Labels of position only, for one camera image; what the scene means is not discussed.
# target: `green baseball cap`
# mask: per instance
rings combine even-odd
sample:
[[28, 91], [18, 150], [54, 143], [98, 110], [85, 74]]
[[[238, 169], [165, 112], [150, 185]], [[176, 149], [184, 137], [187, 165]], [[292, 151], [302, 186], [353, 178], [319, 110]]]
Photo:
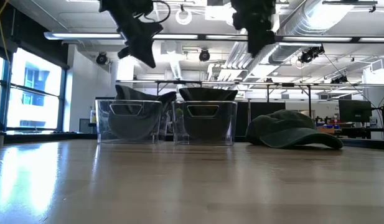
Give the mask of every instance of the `green baseball cap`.
[[246, 133], [252, 144], [285, 148], [296, 145], [319, 143], [341, 149], [342, 141], [333, 135], [316, 130], [314, 121], [301, 113], [280, 110], [255, 118]]

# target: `table surface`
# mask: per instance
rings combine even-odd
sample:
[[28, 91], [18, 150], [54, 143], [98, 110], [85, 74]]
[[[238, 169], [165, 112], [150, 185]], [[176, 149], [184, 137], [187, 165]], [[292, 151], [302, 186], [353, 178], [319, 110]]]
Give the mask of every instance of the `table surface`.
[[6, 146], [0, 223], [384, 223], [384, 151]]

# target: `ceiling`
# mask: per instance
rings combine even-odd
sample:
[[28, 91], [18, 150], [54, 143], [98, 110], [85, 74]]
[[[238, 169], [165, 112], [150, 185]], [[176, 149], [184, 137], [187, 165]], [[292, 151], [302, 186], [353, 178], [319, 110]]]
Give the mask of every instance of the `ceiling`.
[[[116, 26], [107, 12], [99, 13], [98, 2], [68, 2], [67, 0], [10, 0], [18, 10], [27, 14], [44, 27], [54, 32], [116, 32]], [[302, 0], [289, 0], [289, 6], [279, 12], [280, 22], [287, 18]], [[235, 34], [238, 31], [226, 21], [206, 20], [204, 16], [205, 7], [185, 7], [195, 9], [192, 13], [192, 21], [187, 25], [181, 25], [176, 20], [178, 5], [171, 6], [170, 18], [163, 22], [165, 33], [202, 33], [202, 34]], [[377, 11], [368, 13], [371, 6], [359, 6], [352, 9], [335, 26], [330, 28], [325, 35], [378, 35], [384, 36], [384, 0], [378, 0]], [[166, 16], [166, 10], [157, 6], [157, 12], [149, 17], [153, 19]], [[153, 45], [154, 57], [157, 67], [149, 68], [140, 64], [140, 71], [149, 73], [164, 73], [170, 69], [170, 58], [162, 54], [163, 41], [155, 41]], [[76, 42], [78, 48], [91, 58], [95, 58], [98, 52], [108, 52], [115, 59], [117, 51], [123, 48], [122, 41], [116, 40], [94, 40]], [[211, 62], [199, 62], [201, 49], [208, 49], [211, 60], [225, 61], [232, 51], [233, 42], [198, 42], [178, 41], [181, 53], [180, 67], [183, 70], [207, 71]], [[274, 82], [297, 82], [303, 79], [313, 81], [323, 80], [323, 76], [330, 75], [337, 70], [329, 63], [331, 60], [337, 68], [348, 67], [348, 77], [352, 82], [361, 80], [362, 68], [369, 65], [368, 62], [378, 60], [376, 56], [384, 55], [384, 45], [373, 44], [325, 44], [325, 53], [329, 59], [320, 56], [307, 66], [300, 68], [296, 63], [297, 57], [293, 57], [285, 65], [280, 66], [270, 76]]]

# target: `computer monitor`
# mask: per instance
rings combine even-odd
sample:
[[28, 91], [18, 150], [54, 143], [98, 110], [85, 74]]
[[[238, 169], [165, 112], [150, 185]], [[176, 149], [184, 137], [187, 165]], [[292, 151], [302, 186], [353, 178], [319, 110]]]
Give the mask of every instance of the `computer monitor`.
[[372, 106], [369, 101], [339, 100], [339, 108], [343, 122], [370, 122]]

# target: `security camera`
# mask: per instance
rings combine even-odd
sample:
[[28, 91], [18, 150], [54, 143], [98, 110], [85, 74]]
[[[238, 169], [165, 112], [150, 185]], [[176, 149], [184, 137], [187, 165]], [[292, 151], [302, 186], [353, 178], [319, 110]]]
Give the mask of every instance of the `security camera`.
[[100, 52], [98, 57], [96, 58], [96, 62], [98, 65], [107, 65], [110, 62], [110, 59], [107, 57], [106, 52]]
[[199, 59], [201, 62], [206, 62], [210, 60], [210, 53], [208, 52], [207, 49], [202, 50], [202, 52], [200, 53]]

